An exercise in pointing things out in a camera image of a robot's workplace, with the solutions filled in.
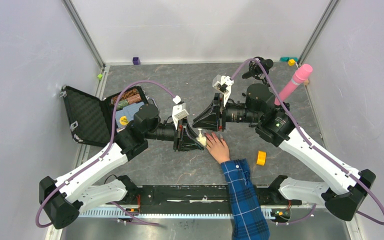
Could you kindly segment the white nail polish brush cap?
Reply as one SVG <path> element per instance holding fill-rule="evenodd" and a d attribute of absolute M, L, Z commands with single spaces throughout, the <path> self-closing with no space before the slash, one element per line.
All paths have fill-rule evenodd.
<path fill-rule="evenodd" d="M 202 138 L 202 137 L 203 137 L 202 129 L 201 129 L 201 128 L 198 128 L 198 131 L 199 131 L 199 135 L 198 135 L 198 137 L 199 137 L 199 138 Z"/>

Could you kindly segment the small nail polish bottle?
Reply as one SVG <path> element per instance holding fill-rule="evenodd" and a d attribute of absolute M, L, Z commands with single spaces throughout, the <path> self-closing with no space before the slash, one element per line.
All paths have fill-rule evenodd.
<path fill-rule="evenodd" d="M 204 147 L 207 145 L 207 138 L 205 136 L 198 136 L 196 140 Z"/>

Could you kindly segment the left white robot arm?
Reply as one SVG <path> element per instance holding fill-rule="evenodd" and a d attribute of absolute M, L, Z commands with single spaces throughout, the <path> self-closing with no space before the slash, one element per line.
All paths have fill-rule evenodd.
<path fill-rule="evenodd" d="M 203 150 L 206 137 L 196 134 L 187 121 L 185 104 L 173 107 L 172 122 L 161 123 L 159 110 L 153 104 L 144 104 L 134 114 L 127 126 L 110 138 L 102 151 L 81 166 L 57 177 L 44 177 L 39 182 L 40 207 L 36 225 L 45 212 L 50 224 L 57 230 L 73 223 L 78 216 L 97 206 L 123 201 L 133 203 L 137 190 L 126 178 L 103 184 L 94 183 L 113 169 L 126 164 L 148 148 L 148 140 L 173 141 L 175 151 Z"/>

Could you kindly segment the blue plaid sleeve forearm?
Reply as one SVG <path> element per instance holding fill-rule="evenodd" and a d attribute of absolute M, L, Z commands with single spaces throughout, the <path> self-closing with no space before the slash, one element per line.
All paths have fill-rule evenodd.
<path fill-rule="evenodd" d="M 247 160 L 228 160 L 220 166 L 227 183 L 233 216 L 232 239 L 268 240 L 269 226 L 251 181 Z"/>

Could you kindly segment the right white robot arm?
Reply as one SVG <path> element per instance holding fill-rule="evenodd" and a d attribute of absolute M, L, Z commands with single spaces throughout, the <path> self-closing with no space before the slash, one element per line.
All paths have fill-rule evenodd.
<path fill-rule="evenodd" d="M 269 186 L 273 203 L 297 200 L 323 205 L 335 217 L 352 220 L 376 175 L 369 169 L 350 167 L 312 142 L 280 106 L 275 106 L 275 95 L 266 84 L 251 84 L 244 103 L 225 97 L 226 92 L 225 85 L 216 86 L 212 102 L 194 119 L 193 127 L 217 132 L 223 131 L 226 123 L 255 124 L 261 139 L 291 154 L 321 178 L 312 182 L 279 175 Z"/>

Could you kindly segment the person hand with painted nails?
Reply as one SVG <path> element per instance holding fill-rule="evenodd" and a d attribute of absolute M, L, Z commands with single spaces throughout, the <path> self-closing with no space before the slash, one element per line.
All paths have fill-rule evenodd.
<path fill-rule="evenodd" d="M 218 162 L 219 164 L 230 161 L 230 150 L 222 137 L 218 137 L 214 132 L 206 133 L 206 149 L 210 155 Z"/>

